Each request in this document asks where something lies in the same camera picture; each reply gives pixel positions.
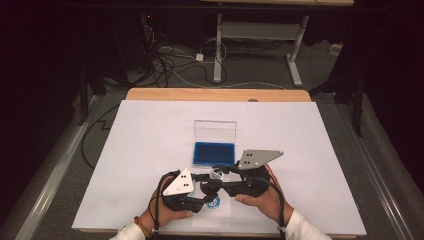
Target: person's left hand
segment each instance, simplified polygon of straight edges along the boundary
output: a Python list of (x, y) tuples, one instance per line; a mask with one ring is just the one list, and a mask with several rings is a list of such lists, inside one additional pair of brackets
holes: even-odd
[[(162, 186), (161, 186), (161, 191), (162, 191), (162, 188), (165, 185), (165, 183), (170, 178), (172, 178), (172, 177), (165, 178), (165, 180), (163, 181)], [(152, 194), (152, 198), (154, 198), (154, 197), (156, 197), (156, 191), (154, 191), (153, 194)], [(152, 212), (153, 216), (155, 216), (155, 206), (156, 206), (156, 199), (152, 200), (151, 203), (150, 203), (150, 211)], [(168, 224), (172, 220), (185, 219), (185, 218), (193, 216), (193, 212), (191, 212), (191, 211), (172, 211), (167, 206), (165, 206), (165, 204), (163, 203), (162, 197), (159, 197), (159, 208), (158, 209), (159, 209), (158, 218), (159, 218), (160, 227), (165, 226), (166, 224)], [(149, 233), (151, 232), (152, 229), (154, 229), (155, 224), (153, 222), (152, 217), (150, 216), (149, 206), (141, 214), (141, 216), (139, 217), (139, 220), (143, 224), (143, 226), (146, 228), (146, 230), (149, 231)]]

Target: table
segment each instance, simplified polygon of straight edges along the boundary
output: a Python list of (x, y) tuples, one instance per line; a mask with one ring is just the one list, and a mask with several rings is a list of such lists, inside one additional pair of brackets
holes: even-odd
[[(207, 2), (227, 3), (253, 3), (253, 4), (284, 4), (284, 5), (325, 5), (325, 6), (352, 6), (353, 0), (204, 0)], [(294, 40), (291, 54), (286, 55), (287, 64), (296, 87), (302, 86), (302, 80), (296, 66), (296, 56), (302, 43), (303, 34), (309, 16), (303, 16), (300, 24), (277, 24), (255, 22), (227, 22), (222, 21), (222, 14), (218, 14), (216, 33), (216, 53), (214, 65), (214, 82), (221, 82), (221, 69), (223, 57), (221, 54), (222, 38), (249, 38), (270, 40)]]
[[(333, 237), (366, 234), (316, 104), (302, 90), (131, 89), (72, 227), (116, 231), (131, 221), (146, 207), (150, 198), (146, 192), (153, 192), (160, 176), (189, 165), (192, 120), (223, 116), (237, 121), (236, 155), (252, 146), (284, 146), (284, 160), (273, 161), (270, 166), (288, 201), (314, 224)], [(193, 171), (204, 173), (203, 169)], [(228, 225), (199, 227), (194, 226), (193, 218), (173, 221), (161, 229), (161, 234), (278, 236), (275, 223), (256, 208), (233, 199), (229, 204)], [(195, 217), (202, 218), (202, 213)]]

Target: person's right hand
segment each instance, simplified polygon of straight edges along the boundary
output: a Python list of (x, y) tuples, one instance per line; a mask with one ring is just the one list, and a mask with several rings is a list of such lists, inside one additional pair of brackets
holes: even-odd
[[(271, 175), (271, 182), (274, 183), (278, 189), (280, 189), (281, 193), (283, 193), (281, 186), (278, 183), (278, 179), (275, 177), (268, 164), (265, 165), (265, 168)], [(265, 193), (257, 198), (245, 194), (238, 194), (236, 195), (235, 200), (248, 206), (257, 207), (259, 211), (261, 211), (261, 213), (263, 213), (265, 216), (274, 220), (277, 224), (280, 224), (279, 221), (281, 204), (278, 193), (274, 190), (274, 188), (269, 187)], [(293, 210), (293, 207), (290, 206), (290, 204), (288, 204), (284, 199), (284, 226), (287, 226), (289, 223), (290, 217), (293, 214)]]

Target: gray carpet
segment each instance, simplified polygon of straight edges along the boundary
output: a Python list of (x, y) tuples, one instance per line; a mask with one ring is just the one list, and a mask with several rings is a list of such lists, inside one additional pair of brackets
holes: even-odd
[[(297, 59), (298, 69), (304, 82), (302, 89), (309, 90), (323, 82), (328, 77), (331, 68), (336, 61), (336, 57), (328, 54), (330, 44), (323, 42), (314, 47), (302, 46)], [(179, 46), (179, 49), (194, 56), (195, 51)], [(227, 81), (225, 86), (246, 82), (265, 82), (278, 85), (287, 89), (293, 89), (291, 77), (287, 71), (283, 53), (290, 52), (290, 45), (283, 44), (277, 49), (263, 50), (252, 53), (242, 60), (231, 60), (237, 58), (236, 52), (229, 53), (227, 61), (224, 62)], [(189, 60), (173, 58), (178, 64), (184, 64)], [(212, 66), (202, 64), (206, 67), (209, 79), (212, 79)], [(131, 78), (138, 75), (129, 72)], [(199, 67), (187, 69), (181, 72), (180, 77), (184, 81), (202, 86), (212, 86), (205, 81), (204, 70)], [(183, 82), (180, 78), (172, 76), (169, 80), (169, 87), (192, 87)], [(113, 106), (125, 98), (126, 91), (121, 87), (108, 83), (108, 93), (103, 97), (100, 107), (95, 112), (93, 119), (97, 119)], [(149, 79), (143, 84), (152, 83)], [(274, 88), (264, 84), (238, 85), (235, 88)], [(324, 124), (330, 136), (336, 155), (339, 159), (342, 170), (346, 176), (353, 197), (358, 205), (360, 215), (366, 227), (367, 236), (360, 237), (364, 240), (398, 239), (392, 223), (390, 222), (385, 209), (375, 191), (375, 187), (370, 180), (361, 161), (361, 151), (355, 137), (350, 131), (350, 126), (341, 113), (340, 106), (334, 104), (331, 94), (318, 94), (314, 96), (314, 101), (318, 103)], [(399, 160), (396, 151), (391, 146), (384, 130), (375, 119), (373, 110), (369, 102), (364, 101), (364, 112), (362, 119), (363, 141), (370, 154), (375, 160), (382, 177), (393, 193), (399, 204), (399, 209), (405, 217), (405, 221), (415, 239), (424, 236), (424, 200), (422, 193), (412, 182), (408, 172)], [(116, 109), (104, 116), (105, 127), (112, 125)], [(87, 134), (84, 142), (85, 155), (90, 164), (95, 165), (107, 139), (109, 131), (102, 130), (102, 123), (95, 123), (94, 127)], [(39, 172), (34, 177), (28, 189), (17, 203), (15, 209), (7, 222), (2, 226), (0, 239), (15, 239), (26, 216), (31, 210), (41, 189), (50, 175), (55, 165), (56, 154), (52, 153), (46, 159)], [(90, 167), (84, 162), (81, 151), (78, 150), (70, 163), (66, 175), (56, 193), (52, 204), (43, 218), (39, 228), (34, 235), (34, 239), (108, 239), (113, 233), (82, 233), (71, 229), (73, 219), (83, 198), (85, 189), (92, 174)], [(197, 237), (170, 237), (163, 236), (161, 239), (199, 239)]]

